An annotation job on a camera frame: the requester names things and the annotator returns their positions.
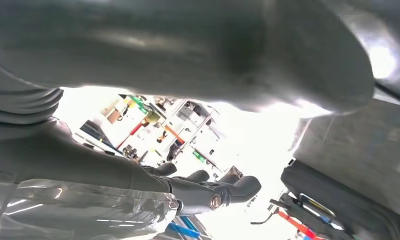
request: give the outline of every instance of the gray fabric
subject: gray fabric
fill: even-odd
[[[314,118],[294,156],[400,214],[400,105]]]
[[[34,124],[47,120],[58,107],[63,90],[26,82],[0,66],[0,122]]]
[[[0,64],[42,87],[248,111],[285,102],[347,113],[374,84],[362,45],[319,0],[0,0]]]

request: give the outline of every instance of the robotic hand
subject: robotic hand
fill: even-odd
[[[154,168],[144,167],[155,179],[169,186],[170,192],[178,199],[178,215],[195,215],[214,211],[233,203],[244,203],[254,197],[261,185],[257,178],[245,176],[236,183],[207,182],[209,175],[198,170],[188,177],[164,177],[174,173],[173,163]]]

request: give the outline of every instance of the black bag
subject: black bag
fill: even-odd
[[[286,167],[281,180],[298,199],[304,194],[331,210],[356,239],[400,240],[399,214],[300,161]]]

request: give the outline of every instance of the blue object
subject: blue object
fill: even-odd
[[[327,224],[331,221],[331,219],[329,218],[329,217],[326,217],[326,216],[320,216],[320,218],[324,221],[324,222],[326,222]]]
[[[191,229],[192,231],[198,232],[198,229],[192,224],[191,220],[189,220],[187,216],[180,216],[179,219],[184,222],[187,228]]]
[[[198,238],[200,236],[200,233],[197,231],[193,231],[191,229],[185,228],[183,226],[179,226],[174,222],[169,223],[169,225],[167,226],[170,230],[177,232],[181,235],[185,235],[187,237],[191,237],[191,238]]]

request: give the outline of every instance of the plastic wrap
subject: plastic wrap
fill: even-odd
[[[161,233],[172,194],[0,174],[0,240],[120,240]]]

